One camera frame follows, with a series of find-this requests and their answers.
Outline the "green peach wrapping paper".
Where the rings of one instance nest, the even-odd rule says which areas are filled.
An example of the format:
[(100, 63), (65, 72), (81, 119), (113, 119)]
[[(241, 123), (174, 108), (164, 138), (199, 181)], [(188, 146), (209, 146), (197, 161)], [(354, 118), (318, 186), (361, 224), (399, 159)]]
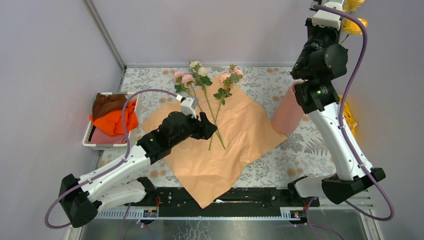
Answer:
[[(207, 88), (215, 113), (218, 101), (217, 74)], [(187, 139), (165, 159), (144, 168), (140, 174), (157, 187), (184, 187), (202, 207), (235, 186), (244, 168), (275, 149), (287, 137), (274, 130), (266, 110), (250, 98), (238, 84), (227, 98), (217, 120), (220, 136), (212, 140)], [(205, 95), (196, 90), (200, 107), (211, 116)]]

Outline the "peach rose stem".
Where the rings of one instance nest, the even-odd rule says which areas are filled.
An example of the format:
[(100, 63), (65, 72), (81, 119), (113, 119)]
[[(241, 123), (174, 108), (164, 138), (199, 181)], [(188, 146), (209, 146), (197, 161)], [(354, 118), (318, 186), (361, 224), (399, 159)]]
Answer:
[(213, 98), (218, 101), (216, 111), (212, 114), (213, 123), (218, 126), (218, 118), (223, 106), (226, 105), (226, 99), (230, 98), (233, 93), (232, 89), (244, 78), (243, 72), (236, 64), (230, 64), (227, 72), (221, 73), (217, 80), (217, 89), (213, 93)]

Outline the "pink cylindrical vase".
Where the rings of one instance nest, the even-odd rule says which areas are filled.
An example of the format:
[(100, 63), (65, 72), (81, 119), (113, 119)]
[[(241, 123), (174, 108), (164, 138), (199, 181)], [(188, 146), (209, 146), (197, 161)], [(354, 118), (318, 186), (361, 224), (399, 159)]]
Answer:
[(302, 81), (296, 81), (288, 88), (271, 119), (272, 127), (280, 134), (287, 135), (294, 132), (304, 116), (304, 111), (295, 96), (295, 85), (300, 83)]

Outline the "pink rose stem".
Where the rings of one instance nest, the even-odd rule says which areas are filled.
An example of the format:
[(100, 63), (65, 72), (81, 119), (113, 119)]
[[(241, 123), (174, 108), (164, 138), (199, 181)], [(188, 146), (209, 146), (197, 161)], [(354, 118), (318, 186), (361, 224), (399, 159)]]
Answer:
[(186, 93), (187, 95), (197, 97), (194, 86), (197, 83), (198, 75), (195, 72), (185, 73), (183, 71), (175, 71), (172, 80), (177, 93)]

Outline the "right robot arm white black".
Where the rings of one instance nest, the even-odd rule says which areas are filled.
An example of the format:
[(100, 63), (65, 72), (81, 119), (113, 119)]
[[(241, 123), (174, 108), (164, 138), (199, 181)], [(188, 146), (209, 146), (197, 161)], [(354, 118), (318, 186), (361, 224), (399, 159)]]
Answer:
[(287, 201), (301, 205), (307, 198), (326, 197), (340, 204), (386, 178), (362, 153), (346, 121), (339, 115), (340, 98), (332, 80), (347, 73), (348, 50), (339, 44), (340, 30), (314, 25), (307, 18), (308, 39), (290, 72), (295, 98), (320, 132), (336, 171), (328, 176), (300, 177), (287, 186)]

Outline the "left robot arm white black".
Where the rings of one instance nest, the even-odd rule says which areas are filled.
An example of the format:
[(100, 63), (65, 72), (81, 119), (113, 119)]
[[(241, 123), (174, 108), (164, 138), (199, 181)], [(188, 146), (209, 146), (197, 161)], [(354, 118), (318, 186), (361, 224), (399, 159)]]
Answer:
[(153, 165), (168, 156), (172, 148), (188, 138), (210, 139), (217, 126), (208, 120), (205, 112), (192, 117), (182, 112), (171, 112), (161, 125), (145, 134), (131, 147), (128, 155), (109, 162), (95, 171), (75, 177), (65, 176), (60, 185), (59, 204), (70, 225), (82, 227), (99, 212), (127, 203), (152, 204), (155, 192), (137, 181), (123, 186), (115, 184), (136, 170)]

